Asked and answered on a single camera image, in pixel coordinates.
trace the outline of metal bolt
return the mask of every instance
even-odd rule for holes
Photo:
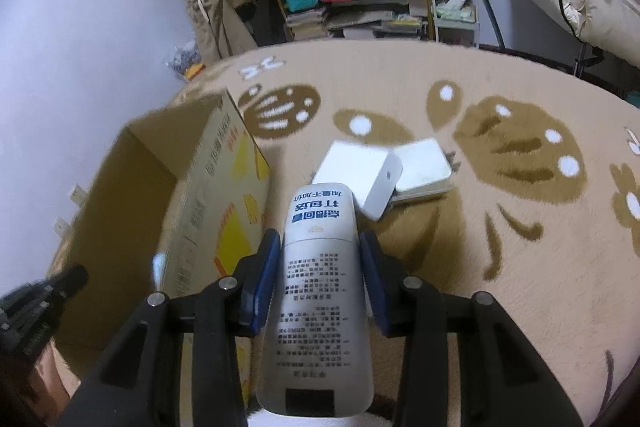
[[[220,279],[220,281],[218,282],[218,286],[220,286],[223,290],[232,290],[233,288],[238,286],[238,279],[227,275],[226,277]]]
[[[146,298],[146,303],[149,306],[159,306],[163,302],[164,302],[164,294],[160,292],[152,293]]]
[[[491,295],[491,293],[487,293],[487,292],[476,293],[476,295],[474,295],[474,299],[476,299],[476,302],[484,306],[489,306],[494,303],[493,296]]]
[[[409,277],[405,277],[402,281],[405,288],[409,288],[410,290],[417,290],[420,286],[422,286],[422,281],[419,277],[415,275],[410,275]]]

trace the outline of wall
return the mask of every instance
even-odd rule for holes
[[[42,277],[119,128],[182,83],[182,0],[0,0],[0,295]]]
[[[573,64],[580,49],[580,43],[553,22],[531,0],[489,0],[500,26],[502,38],[507,48],[551,58],[565,64]],[[494,30],[484,6],[479,8],[480,42],[497,45]],[[597,74],[614,85],[627,84],[625,75],[635,74],[631,68],[613,55],[606,54],[606,60],[588,71]]]

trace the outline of white bottle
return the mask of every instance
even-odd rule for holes
[[[300,188],[291,201],[265,331],[258,402],[288,416],[367,410],[373,375],[353,195]]]

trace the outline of cardboard box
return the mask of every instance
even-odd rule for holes
[[[173,298],[201,291],[257,250],[269,179],[226,91],[149,113],[121,131],[50,270],[79,263],[89,273],[55,337],[71,391],[73,375],[82,378],[153,291],[156,253],[166,252],[159,283]],[[248,396],[250,342],[239,341]],[[191,343],[184,346],[190,373]],[[183,391],[190,404],[190,388]]]

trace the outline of power socket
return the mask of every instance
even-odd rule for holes
[[[86,190],[82,188],[80,185],[74,185],[74,188],[69,192],[69,199],[73,201],[78,207],[84,204],[84,200],[86,199]]]
[[[53,224],[53,231],[56,232],[63,239],[66,237],[66,234],[71,230],[71,226],[61,217],[56,218],[56,222]]]

